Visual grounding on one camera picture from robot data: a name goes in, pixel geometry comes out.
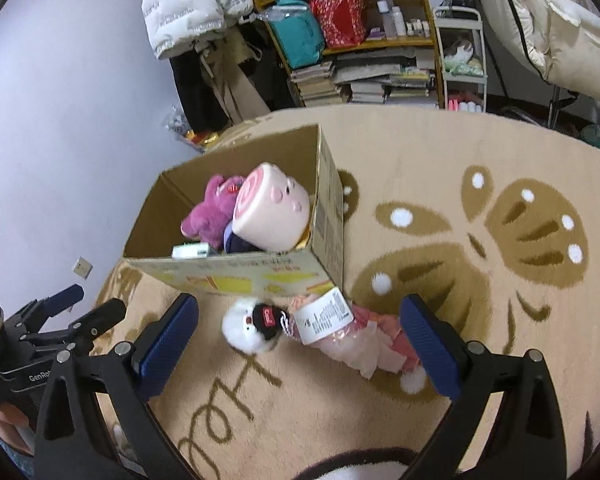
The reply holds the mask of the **person's left hand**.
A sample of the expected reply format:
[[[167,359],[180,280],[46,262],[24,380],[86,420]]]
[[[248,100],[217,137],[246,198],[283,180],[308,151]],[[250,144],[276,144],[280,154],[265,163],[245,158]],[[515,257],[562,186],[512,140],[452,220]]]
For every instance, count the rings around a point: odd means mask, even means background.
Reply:
[[[30,428],[27,416],[15,405],[0,404],[0,438],[14,450],[32,456],[32,448],[23,439],[20,428]]]

